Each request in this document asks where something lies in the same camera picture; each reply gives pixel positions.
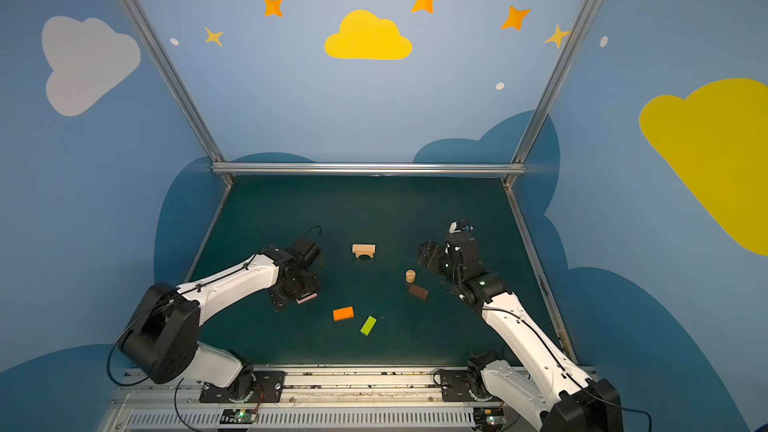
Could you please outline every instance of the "yellow cloud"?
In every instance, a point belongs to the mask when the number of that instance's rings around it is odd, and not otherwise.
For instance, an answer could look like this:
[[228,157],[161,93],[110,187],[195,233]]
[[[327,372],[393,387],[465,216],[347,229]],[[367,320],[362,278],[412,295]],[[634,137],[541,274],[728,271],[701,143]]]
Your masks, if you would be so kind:
[[339,33],[326,39],[326,53],[337,59],[405,59],[412,48],[394,22],[368,10],[350,12],[341,21]]
[[727,79],[658,96],[640,128],[728,235],[768,255],[768,86]]

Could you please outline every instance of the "wooden block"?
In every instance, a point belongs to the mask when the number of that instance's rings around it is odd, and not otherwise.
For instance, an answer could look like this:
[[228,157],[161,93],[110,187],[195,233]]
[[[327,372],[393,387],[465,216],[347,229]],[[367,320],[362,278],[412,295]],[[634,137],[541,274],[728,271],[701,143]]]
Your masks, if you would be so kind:
[[370,258],[373,258],[375,252],[376,246],[373,244],[352,244],[352,253],[357,258],[360,258],[360,255],[368,255]]
[[427,296],[429,295],[429,291],[427,289],[424,287],[419,287],[416,284],[411,285],[411,287],[408,289],[408,293],[414,297],[420,298],[423,301],[427,300]]
[[368,316],[368,320],[362,325],[362,328],[360,329],[360,333],[368,337],[368,334],[371,333],[371,329],[373,326],[376,325],[376,319]]
[[337,310],[333,311],[334,322],[342,321],[346,318],[353,318],[353,317],[355,317],[355,310],[351,307],[338,308]]

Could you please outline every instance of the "orange block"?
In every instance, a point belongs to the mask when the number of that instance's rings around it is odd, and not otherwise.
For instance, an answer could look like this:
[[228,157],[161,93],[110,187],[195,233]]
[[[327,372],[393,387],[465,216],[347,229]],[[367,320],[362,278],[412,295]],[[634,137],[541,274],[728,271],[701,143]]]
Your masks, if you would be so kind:
[[333,311],[334,322],[342,321],[345,318],[353,318],[353,317],[355,317],[355,311],[351,307],[338,308],[337,310]]

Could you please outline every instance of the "white cloud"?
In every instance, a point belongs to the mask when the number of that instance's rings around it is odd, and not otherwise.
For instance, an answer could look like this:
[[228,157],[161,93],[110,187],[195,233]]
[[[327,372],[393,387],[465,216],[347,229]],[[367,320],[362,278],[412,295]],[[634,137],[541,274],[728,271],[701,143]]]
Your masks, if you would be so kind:
[[116,34],[99,19],[78,22],[51,17],[43,26],[43,53],[53,73],[45,93],[63,116],[85,112],[102,95],[136,70],[139,45],[131,36]]

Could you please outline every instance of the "brown block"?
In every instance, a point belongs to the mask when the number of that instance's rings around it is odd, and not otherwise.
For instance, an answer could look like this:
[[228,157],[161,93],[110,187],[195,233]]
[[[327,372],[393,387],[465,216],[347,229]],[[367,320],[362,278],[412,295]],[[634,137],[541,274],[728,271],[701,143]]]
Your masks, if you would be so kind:
[[427,300],[427,296],[429,295],[429,291],[427,289],[424,287],[419,287],[416,284],[411,285],[411,287],[408,289],[408,293],[414,297],[420,298],[423,301]]

